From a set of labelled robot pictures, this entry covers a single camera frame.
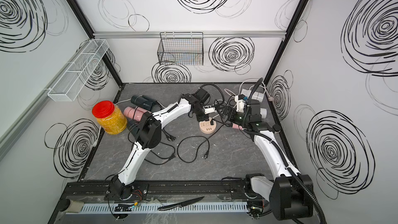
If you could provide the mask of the round beige power strip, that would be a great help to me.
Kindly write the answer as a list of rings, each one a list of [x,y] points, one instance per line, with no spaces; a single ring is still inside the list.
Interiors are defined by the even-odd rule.
[[[213,134],[217,128],[217,122],[212,118],[209,118],[207,121],[199,122],[199,127],[202,133],[204,134]]]

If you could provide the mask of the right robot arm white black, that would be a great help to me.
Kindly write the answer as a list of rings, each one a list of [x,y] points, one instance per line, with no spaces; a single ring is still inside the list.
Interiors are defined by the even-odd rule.
[[[281,127],[263,121],[259,101],[242,95],[236,96],[234,101],[236,106],[228,105],[222,114],[251,138],[273,176],[272,179],[260,175],[250,177],[251,190],[269,203],[277,220],[292,220],[299,224],[302,218],[317,214],[319,222],[325,224],[327,220],[314,194],[312,179],[294,166],[276,141],[275,134]]]

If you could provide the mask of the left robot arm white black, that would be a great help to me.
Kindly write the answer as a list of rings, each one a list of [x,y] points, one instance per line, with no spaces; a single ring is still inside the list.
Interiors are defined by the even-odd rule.
[[[134,195],[132,183],[137,172],[149,152],[161,142],[164,127],[188,113],[195,114],[199,122],[208,120],[205,103],[209,97],[209,93],[200,88],[193,94],[182,94],[177,102],[160,111],[144,113],[138,124],[133,127],[135,143],[121,171],[112,177],[109,192],[118,195],[121,200],[131,198]]]

